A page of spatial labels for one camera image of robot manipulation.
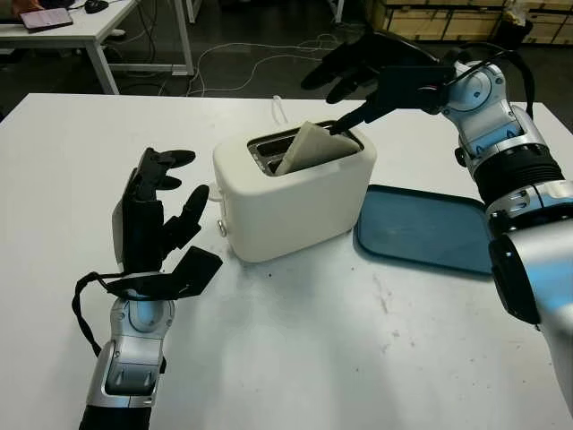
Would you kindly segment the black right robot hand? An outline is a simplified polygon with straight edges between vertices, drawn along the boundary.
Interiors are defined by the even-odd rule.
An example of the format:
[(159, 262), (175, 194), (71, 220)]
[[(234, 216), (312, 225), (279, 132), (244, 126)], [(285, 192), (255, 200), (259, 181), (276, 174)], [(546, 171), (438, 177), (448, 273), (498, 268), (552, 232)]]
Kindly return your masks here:
[(438, 114), (447, 104), (445, 85), (454, 73), (451, 65), (406, 39), (389, 32), (370, 32), (325, 55), (301, 87), (316, 90), (337, 81), (326, 97), (327, 103), (335, 104), (360, 87), (376, 86), (362, 106), (330, 127), (329, 132), (336, 135), (399, 108)]

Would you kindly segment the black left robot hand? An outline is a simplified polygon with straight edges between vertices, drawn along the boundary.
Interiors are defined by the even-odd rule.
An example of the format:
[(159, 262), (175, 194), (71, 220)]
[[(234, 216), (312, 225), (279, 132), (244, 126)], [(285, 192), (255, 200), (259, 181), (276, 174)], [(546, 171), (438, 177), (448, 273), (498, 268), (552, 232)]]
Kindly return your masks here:
[(210, 189), (198, 185), (184, 203), (181, 214), (164, 219), (157, 192), (178, 188), (182, 181), (168, 171), (192, 163), (192, 150), (158, 152), (146, 149), (128, 177), (112, 213), (115, 259), (124, 274), (159, 271), (176, 248), (181, 249), (201, 230), (200, 219)]

